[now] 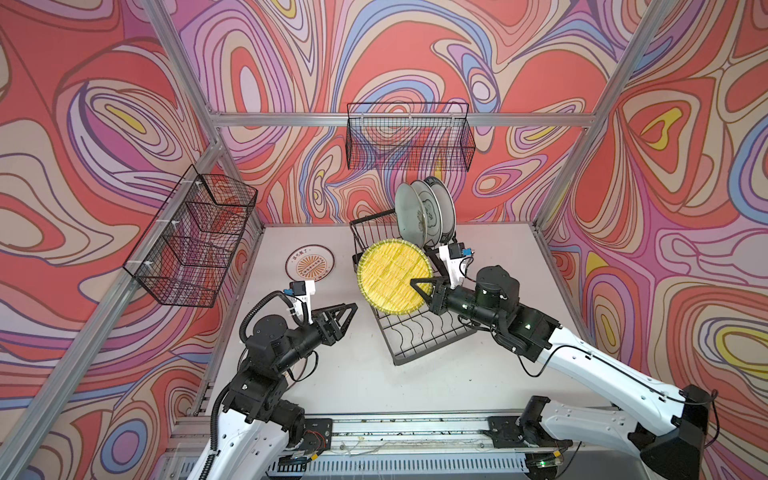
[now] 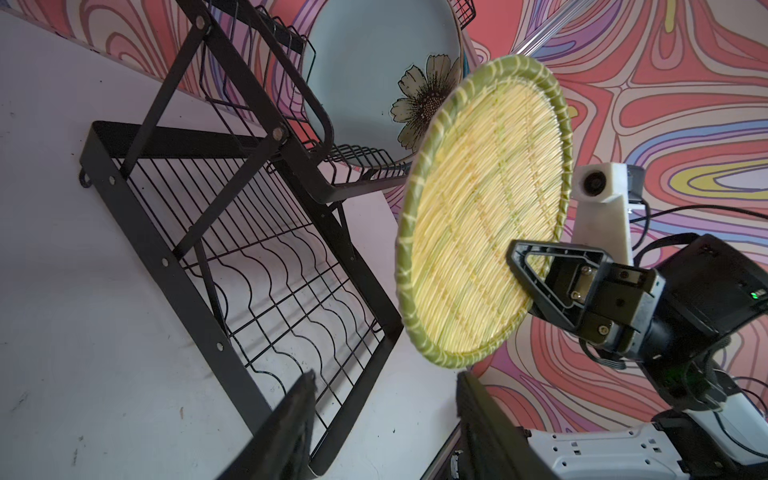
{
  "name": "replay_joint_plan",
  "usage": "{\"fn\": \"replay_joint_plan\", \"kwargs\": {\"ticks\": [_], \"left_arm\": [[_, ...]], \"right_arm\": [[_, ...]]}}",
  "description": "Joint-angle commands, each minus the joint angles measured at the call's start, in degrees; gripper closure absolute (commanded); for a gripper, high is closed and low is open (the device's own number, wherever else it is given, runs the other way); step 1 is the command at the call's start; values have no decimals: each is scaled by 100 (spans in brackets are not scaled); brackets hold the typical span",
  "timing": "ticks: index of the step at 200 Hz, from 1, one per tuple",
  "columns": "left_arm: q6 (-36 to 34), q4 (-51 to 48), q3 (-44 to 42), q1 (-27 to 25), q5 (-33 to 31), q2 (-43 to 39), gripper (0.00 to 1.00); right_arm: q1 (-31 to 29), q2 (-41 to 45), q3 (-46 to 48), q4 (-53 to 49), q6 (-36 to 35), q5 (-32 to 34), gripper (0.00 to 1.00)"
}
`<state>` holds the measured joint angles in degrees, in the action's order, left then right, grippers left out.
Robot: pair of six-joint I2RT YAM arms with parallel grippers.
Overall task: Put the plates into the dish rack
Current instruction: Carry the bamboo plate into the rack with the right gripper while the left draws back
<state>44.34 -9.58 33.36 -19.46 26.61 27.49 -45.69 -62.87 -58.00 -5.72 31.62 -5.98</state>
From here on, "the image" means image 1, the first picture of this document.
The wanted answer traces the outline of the yellow green woven bamboo tray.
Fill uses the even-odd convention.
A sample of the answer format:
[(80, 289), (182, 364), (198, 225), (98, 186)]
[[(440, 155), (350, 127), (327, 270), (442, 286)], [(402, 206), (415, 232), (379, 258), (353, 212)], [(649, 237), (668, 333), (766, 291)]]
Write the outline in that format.
[(416, 245), (402, 239), (385, 239), (365, 250), (356, 276), (361, 294), (377, 311), (410, 315), (421, 309), (425, 300), (409, 281), (433, 277), (433, 268)]

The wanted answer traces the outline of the black metal dish rack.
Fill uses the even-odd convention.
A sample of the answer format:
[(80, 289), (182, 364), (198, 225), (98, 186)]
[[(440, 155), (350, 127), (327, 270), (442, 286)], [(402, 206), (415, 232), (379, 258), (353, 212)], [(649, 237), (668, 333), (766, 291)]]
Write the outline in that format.
[[(354, 271), (363, 253), (374, 243), (401, 238), (394, 209), (352, 220), (350, 229)], [(371, 309), (395, 366), (403, 366), (475, 333), (451, 313), (437, 315), (427, 305), (409, 314)]]

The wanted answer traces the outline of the small orange sunburst plate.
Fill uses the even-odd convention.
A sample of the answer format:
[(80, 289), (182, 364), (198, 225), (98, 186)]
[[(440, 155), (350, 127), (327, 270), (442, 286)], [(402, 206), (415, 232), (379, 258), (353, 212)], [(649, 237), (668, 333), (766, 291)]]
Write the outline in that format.
[(308, 244), (290, 253), (285, 272), (292, 281), (315, 282), (325, 279), (335, 267), (335, 256), (323, 245)]

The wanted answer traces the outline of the pale green flower plate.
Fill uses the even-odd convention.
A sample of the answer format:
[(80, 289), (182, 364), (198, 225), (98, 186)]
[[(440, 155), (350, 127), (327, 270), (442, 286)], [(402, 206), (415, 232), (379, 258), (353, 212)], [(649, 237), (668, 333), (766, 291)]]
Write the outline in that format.
[(419, 248), (426, 243), (426, 223), (422, 201), (411, 185), (401, 184), (395, 194), (395, 214), (400, 236)]

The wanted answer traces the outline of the green rimmed white plate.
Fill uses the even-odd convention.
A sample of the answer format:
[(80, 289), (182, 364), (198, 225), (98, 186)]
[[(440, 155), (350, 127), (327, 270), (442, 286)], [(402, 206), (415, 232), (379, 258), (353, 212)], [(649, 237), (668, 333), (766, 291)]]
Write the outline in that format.
[(455, 236), (457, 217), (453, 198), (446, 185), (437, 177), (429, 176), (425, 183), (434, 193), (441, 214), (441, 237), (440, 244), (447, 244)]

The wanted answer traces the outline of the white plate with clover emblem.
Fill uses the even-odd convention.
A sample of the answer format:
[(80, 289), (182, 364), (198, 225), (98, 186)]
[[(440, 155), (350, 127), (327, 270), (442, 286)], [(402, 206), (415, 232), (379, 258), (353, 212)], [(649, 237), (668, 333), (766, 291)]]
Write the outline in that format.
[(431, 187), (422, 180), (414, 180), (411, 187), (416, 192), (422, 203), (425, 225), (427, 247), (436, 247), (442, 237), (442, 214), (437, 197)]

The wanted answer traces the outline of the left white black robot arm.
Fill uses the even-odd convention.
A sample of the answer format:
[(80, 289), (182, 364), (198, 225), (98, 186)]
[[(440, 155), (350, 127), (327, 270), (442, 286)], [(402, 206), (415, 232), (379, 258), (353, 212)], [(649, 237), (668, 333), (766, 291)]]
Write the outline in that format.
[(346, 335), (358, 307), (311, 310), (281, 291), (268, 294), (240, 323), (246, 356), (213, 402), (209, 441), (191, 479), (260, 479), (284, 451), (303, 442), (305, 410), (283, 398), (297, 383), (292, 367)]

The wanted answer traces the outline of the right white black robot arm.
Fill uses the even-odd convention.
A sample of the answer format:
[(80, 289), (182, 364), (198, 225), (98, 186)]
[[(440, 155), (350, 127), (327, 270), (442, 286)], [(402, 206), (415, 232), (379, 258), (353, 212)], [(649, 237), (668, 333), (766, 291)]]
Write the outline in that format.
[(472, 289), (445, 277), (412, 279), (410, 285), (432, 312), (450, 312), (488, 331), (519, 360), (557, 370), (614, 406), (582, 408), (534, 396), (513, 429), (521, 442), (586, 442), (637, 458), (665, 479), (698, 478), (713, 394), (653, 379), (589, 345), (555, 318), (521, 303), (518, 280), (499, 265), (482, 268)]

